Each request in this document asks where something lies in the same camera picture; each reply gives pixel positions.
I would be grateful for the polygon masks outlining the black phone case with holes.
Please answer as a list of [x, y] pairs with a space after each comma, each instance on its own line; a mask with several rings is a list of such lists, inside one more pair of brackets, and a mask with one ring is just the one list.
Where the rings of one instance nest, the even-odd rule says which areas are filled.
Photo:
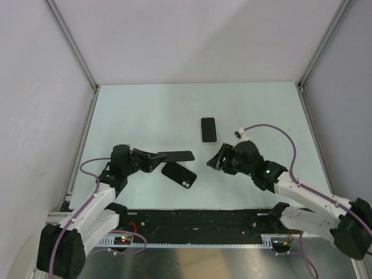
[[197, 175], [176, 162], [167, 162], [161, 173], [185, 189], [190, 189]]

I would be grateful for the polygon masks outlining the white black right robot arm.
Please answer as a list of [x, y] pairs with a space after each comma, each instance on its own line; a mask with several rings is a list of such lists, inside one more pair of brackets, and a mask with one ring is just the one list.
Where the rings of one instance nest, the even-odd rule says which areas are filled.
[[300, 230], [329, 240], [344, 255], [362, 260], [371, 247], [371, 206], [362, 198], [350, 201], [324, 194], [294, 178], [288, 169], [263, 158], [256, 145], [240, 141], [223, 144], [207, 166], [230, 175], [246, 174], [262, 191], [282, 195], [306, 210], [278, 203], [271, 210], [269, 227], [275, 233]]

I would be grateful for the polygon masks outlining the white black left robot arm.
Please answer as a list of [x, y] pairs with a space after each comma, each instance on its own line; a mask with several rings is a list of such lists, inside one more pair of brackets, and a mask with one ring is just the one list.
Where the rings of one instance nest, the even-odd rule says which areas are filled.
[[36, 268], [50, 278], [77, 278], [96, 244], [111, 231], [128, 227], [129, 218], [123, 214], [126, 207], [115, 203], [128, 177], [138, 171], [152, 172], [166, 157], [165, 152], [114, 146], [101, 175], [92, 174], [96, 185], [83, 204], [58, 224], [46, 224], [42, 229]]

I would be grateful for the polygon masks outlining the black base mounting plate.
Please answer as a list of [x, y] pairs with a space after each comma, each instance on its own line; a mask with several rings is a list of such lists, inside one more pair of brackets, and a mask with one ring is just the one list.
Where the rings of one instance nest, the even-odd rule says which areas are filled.
[[268, 209], [237, 210], [126, 210], [120, 215], [120, 231], [128, 230], [142, 235], [146, 240], [175, 240], [232, 243], [253, 243], [262, 235], [287, 235], [291, 230], [276, 218], [254, 220], [254, 213], [266, 213]]

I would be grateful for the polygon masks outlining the aluminium corner post left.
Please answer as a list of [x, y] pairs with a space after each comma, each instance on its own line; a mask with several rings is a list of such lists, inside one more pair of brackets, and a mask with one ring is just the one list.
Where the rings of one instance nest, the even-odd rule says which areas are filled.
[[98, 91], [99, 85], [95, 81], [84, 57], [81, 53], [76, 40], [74, 39], [62, 13], [60, 12], [57, 4], [53, 0], [43, 0], [48, 12], [50, 13], [52, 19], [54, 20], [57, 28], [59, 29], [63, 39], [65, 40], [68, 48], [70, 49], [71, 54], [75, 58], [79, 68], [81, 69], [85, 79], [87, 80], [90, 88], [92, 89], [93, 93]]

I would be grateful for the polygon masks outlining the aluminium corner post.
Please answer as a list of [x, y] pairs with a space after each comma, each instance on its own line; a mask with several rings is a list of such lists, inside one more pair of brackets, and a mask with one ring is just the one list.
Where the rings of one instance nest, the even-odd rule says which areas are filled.
[[53, 0], [43, 0], [48, 12], [50, 13], [52, 19], [54, 20], [57, 28], [59, 29], [63, 39], [65, 40], [68, 48], [70, 49], [71, 54], [75, 58], [79, 68], [81, 69], [85, 79], [87, 80], [90, 88], [92, 89], [93, 93], [98, 91], [99, 85], [95, 81], [84, 57], [81, 53], [76, 40], [74, 39], [62, 13], [60, 12], [57, 4]]
[[304, 89], [307, 81], [316, 69], [326, 50], [330, 46], [333, 38], [335, 37], [337, 31], [339, 30], [343, 20], [346, 18], [346, 15], [348, 14], [353, 4], [353, 0], [342, 0], [339, 4], [339, 7], [332, 17], [328, 27], [326, 28], [314, 54], [310, 58], [309, 63], [305, 67], [305, 70], [298, 81], [298, 88], [300, 91]]

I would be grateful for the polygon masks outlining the aluminium corner post right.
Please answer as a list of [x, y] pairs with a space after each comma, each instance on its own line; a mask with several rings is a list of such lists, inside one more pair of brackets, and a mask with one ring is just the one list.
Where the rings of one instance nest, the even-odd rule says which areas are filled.
[[330, 46], [333, 38], [335, 37], [337, 31], [339, 30], [343, 20], [346, 18], [346, 15], [348, 14], [353, 4], [353, 0], [342, 0], [339, 4], [339, 7], [332, 17], [328, 27], [326, 28], [314, 54], [310, 58], [309, 63], [305, 67], [305, 70], [298, 81], [298, 88], [300, 91], [304, 89], [307, 81], [316, 69], [326, 50]]

